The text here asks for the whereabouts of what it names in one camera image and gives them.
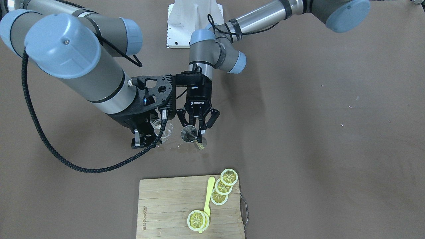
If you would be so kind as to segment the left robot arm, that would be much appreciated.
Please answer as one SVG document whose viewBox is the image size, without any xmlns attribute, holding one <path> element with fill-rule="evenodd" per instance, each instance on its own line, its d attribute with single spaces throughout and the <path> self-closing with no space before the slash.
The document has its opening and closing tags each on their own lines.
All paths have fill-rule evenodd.
<svg viewBox="0 0 425 239">
<path fill-rule="evenodd" d="M 370 8 L 369 0 L 273 0 L 222 24 L 208 14 L 207 25 L 191 35 L 189 70 L 176 75 L 176 86 L 187 88 L 185 106 L 176 110 L 182 136 L 190 135 L 190 142 L 200 142 L 219 117 L 211 103 L 214 69 L 240 74 L 246 66 L 245 54 L 235 50 L 233 43 L 305 13 L 313 14 L 333 32 L 347 32 L 367 17 Z"/>
</svg>

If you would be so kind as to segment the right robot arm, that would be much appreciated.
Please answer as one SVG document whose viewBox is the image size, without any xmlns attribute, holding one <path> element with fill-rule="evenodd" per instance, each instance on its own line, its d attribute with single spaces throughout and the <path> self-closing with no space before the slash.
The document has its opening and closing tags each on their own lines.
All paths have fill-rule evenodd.
<svg viewBox="0 0 425 239">
<path fill-rule="evenodd" d="M 1 39 L 97 109 L 130 129 L 133 148 L 155 143 L 151 121 L 173 119 L 172 75 L 129 77 L 115 61 L 141 50 L 142 31 L 126 18 L 108 18 L 62 0 L 5 0 Z"/>
</svg>

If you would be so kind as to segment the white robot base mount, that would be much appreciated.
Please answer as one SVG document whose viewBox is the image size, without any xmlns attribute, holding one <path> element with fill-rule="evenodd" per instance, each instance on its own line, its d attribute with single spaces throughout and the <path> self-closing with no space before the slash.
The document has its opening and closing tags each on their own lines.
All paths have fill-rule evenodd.
<svg viewBox="0 0 425 239">
<path fill-rule="evenodd" d="M 215 23 L 224 23 L 223 6 L 215 0 L 176 0 L 168 6 L 167 38 L 168 48 L 189 48 L 192 33 L 204 29 L 208 14 Z"/>
</svg>

